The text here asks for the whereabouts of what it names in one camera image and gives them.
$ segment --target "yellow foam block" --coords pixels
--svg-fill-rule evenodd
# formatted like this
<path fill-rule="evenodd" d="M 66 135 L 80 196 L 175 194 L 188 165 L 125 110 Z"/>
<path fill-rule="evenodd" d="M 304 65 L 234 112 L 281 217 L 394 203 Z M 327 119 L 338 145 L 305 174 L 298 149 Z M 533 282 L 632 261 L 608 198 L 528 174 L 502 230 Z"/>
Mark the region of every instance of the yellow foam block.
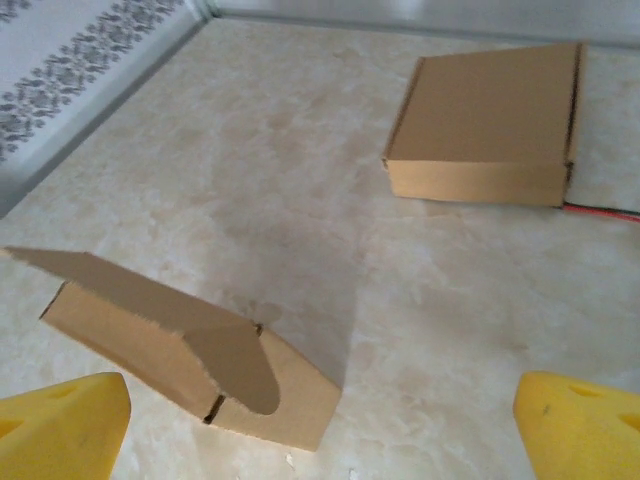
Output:
<path fill-rule="evenodd" d="M 131 404 L 119 373 L 99 373 L 0 400 L 0 478 L 108 479 Z"/>
<path fill-rule="evenodd" d="M 539 480 L 640 479 L 640 395 L 528 372 L 513 409 Z"/>

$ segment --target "marble floor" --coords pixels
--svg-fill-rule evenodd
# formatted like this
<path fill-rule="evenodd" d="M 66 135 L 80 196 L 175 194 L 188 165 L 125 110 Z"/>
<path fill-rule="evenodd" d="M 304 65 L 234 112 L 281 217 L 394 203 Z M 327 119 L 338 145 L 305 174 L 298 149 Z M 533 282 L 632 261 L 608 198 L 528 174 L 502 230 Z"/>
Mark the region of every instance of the marble floor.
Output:
<path fill-rule="evenodd" d="M 640 391 L 640 228 L 394 198 L 419 55 L 508 45 L 213 21 L 0 221 L 264 322 L 344 388 L 308 453 L 207 427 L 126 374 L 113 478 L 533 479 L 511 405 L 547 369 Z M 569 199 L 640 207 L 640 58 L 591 51 Z M 0 262 L 0 397 L 120 369 Z"/>

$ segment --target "patterned wallpaper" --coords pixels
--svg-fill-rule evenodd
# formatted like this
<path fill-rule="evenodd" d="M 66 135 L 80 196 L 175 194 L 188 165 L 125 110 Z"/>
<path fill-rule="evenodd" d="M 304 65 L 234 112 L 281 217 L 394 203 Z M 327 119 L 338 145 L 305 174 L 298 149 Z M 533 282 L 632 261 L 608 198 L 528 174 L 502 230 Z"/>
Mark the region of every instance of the patterned wallpaper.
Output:
<path fill-rule="evenodd" d="M 0 218 L 205 22 L 204 0 L 0 0 Z"/>
<path fill-rule="evenodd" d="M 21 9 L 37 8 L 42 0 L 0 0 L 3 22 L 19 20 Z M 84 31 L 78 32 L 57 52 L 32 69 L 0 103 L 0 162 L 28 142 L 87 85 L 104 75 L 123 55 L 131 52 L 183 0 L 121 0 L 102 12 Z"/>

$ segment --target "cable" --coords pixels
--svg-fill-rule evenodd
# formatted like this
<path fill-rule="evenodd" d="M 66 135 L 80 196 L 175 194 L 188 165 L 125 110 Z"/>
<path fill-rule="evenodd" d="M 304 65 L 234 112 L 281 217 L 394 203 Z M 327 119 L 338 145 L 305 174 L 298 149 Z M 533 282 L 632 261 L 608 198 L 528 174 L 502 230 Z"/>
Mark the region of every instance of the cable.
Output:
<path fill-rule="evenodd" d="M 602 210 L 603 212 L 622 213 L 623 215 L 632 215 L 635 217 L 640 217 L 640 212 L 636 212 L 634 210 L 625 210 L 623 208 L 597 207 L 593 205 L 580 205 L 579 203 L 571 203 L 571 202 L 564 202 L 564 206 L 589 208 L 592 210 Z"/>
<path fill-rule="evenodd" d="M 618 209 L 615 208 L 589 207 L 586 205 L 576 205 L 568 202 L 565 202 L 562 209 L 569 212 L 588 213 L 591 215 L 600 215 L 603 217 L 617 218 L 618 220 L 640 223 L 640 212 L 632 212 L 631 210 L 623 210 L 623 212 L 631 213 L 620 213 Z"/>

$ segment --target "open cardboard box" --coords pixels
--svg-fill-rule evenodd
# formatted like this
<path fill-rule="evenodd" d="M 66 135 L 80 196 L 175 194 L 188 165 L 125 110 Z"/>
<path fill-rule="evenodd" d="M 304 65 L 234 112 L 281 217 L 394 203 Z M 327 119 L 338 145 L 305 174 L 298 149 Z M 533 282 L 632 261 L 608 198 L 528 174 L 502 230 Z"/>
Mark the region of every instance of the open cardboard box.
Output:
<path fill-rule="evenodd" d="M 561 44 L 419 59 L 384 152 L 393 193 L 562 205 L 585 56 Z"/>
<path fill-rule="evenodd" d="M 341 390 L 275 333 L 90 253 L 3 253 L 67 280 L 45 322 L 203 422 L 318 448 Z"/>

